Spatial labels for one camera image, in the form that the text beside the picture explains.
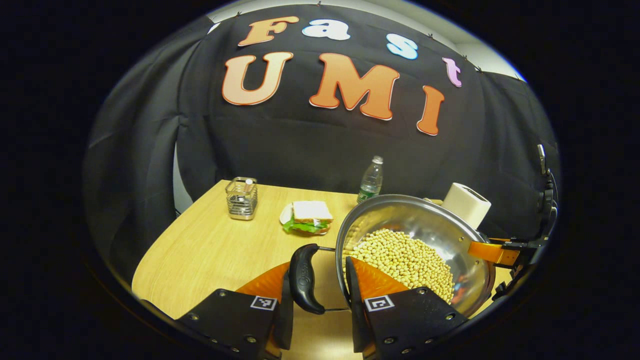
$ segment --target black backdrop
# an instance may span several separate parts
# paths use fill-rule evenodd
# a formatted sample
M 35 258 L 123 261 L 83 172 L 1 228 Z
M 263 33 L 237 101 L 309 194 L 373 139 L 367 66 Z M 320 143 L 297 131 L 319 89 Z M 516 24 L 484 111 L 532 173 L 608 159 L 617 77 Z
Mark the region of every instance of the black backdrop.
M 9 334 L 3 350 L 12 358 L 195 358 L 151 330 L 151 324 L 159 326 L 154 316 L 136 307 L 96 262 L 95 250 L 91 256 L 80 169 L 93 124 L 88 119 L 104 96 L 147 49 L 214 5 L 35 5 L 10 3 L 3 23 L 10 61 L 16 60 L 10 62 L 7 95 L 18 95 L 6 119 L 9 170 L 16 176 L 9 196 L 15 222 L 6 258 L 14 271 L 6 277 Z M 632 354 L 637 302 L 627 279 L 637 261 L 618 240 L 629 239 L 621 224 L 629 224 L 625 214 L 637 202 L 635 193 L 622 193 L 634 174 L 624 164 L 633 163 L 637 123 L 626 121 L 633 108 L 627 107 L 626 72 L 611 76 L 606 69 L 633 69 L 628 44 L 637 4 L 451 0 L 428 6 L 518 65 L 552 114 L 566 189 L 558 241 L 523 295 L 515 296 L 511 305 L 519 306 L 494 314 L 492 326 L 469 334 L 469 343 L 433 358 L 496 351 L 519 359 Z M 566 65 L 562 71 L 559 60 Z
M 273 40 L 238 47 L 250 24 L 297 16 Z M 312 38 L 301 29 L 314 19 L 349 25 L 351 38 Z M 381 193 L 443 199 L 462 183 L 492 202 L 480 230 L 488 236 L 532 238 L 538 193 L 544 189 L 536 145 L 561 182 L 558 148 L 543 107 L 529 86 L 502 74 L 476 72 L 473 64 L 440 42 L 377 15 L 338 6 L 267 8 L 213 23 L 201 17 L 147 53 L 117 84 L 100 111 L 86 154 L 84 195 L 95 242 L 131 282 L 153 241 L 174 218 L 173 146 L 184 186 L 196 200 L 220 179 L 255 177 L 259 183 L 356 193 L 374 155 L 386 159 Z M 418 58 L 387 50 L 386 35 L 418 45 Z M 272 98 L 236 106 L 221 95 L 225 62 L 251 54 L 244 87 L 260 87 L 262 57 L 289 51 Z M 322 53 L 349 56 L 363 76 L 377 65 L 400 73 L 390 108 L 378 120 L 358 107 L 327 110 L 309 104 L 318 91 Z M 462 87 L 447 77 L 442 58 L 453 59 Z M 444 94 L 438 134 L 419 132 L 422 86 Z

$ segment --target stainless steel bowl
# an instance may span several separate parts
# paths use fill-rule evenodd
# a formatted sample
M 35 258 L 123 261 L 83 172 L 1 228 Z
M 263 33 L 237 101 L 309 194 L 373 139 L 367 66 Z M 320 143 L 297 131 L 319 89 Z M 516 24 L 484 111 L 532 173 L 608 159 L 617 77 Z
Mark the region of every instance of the stainless steel bowl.
M 342 253 L 352 249 L 367 233 L 379 229 L 404 231 L 433 247 L 451 267 L 454 297 L 451 306 L 469 317 L 491 295 L 495 268 L 467 253 L 471 241 L 484 242 L 464 220 L 451 211 L 406 195 L 380 195 L 358 204 L 344 219 L 336 243 L 335 259 L 342 293 L 349 301 L 342 268 Z

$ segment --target wire mesh cup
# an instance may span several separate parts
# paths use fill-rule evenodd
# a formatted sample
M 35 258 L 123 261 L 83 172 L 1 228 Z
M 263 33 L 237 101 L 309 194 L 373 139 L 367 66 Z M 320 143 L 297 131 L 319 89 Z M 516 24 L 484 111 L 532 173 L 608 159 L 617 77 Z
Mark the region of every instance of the wire mesh cup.
M 231 218 L 251 220 L 258 205 L 257 180 L 250 177 L 236 177 L 227 185 L 227 206 Z

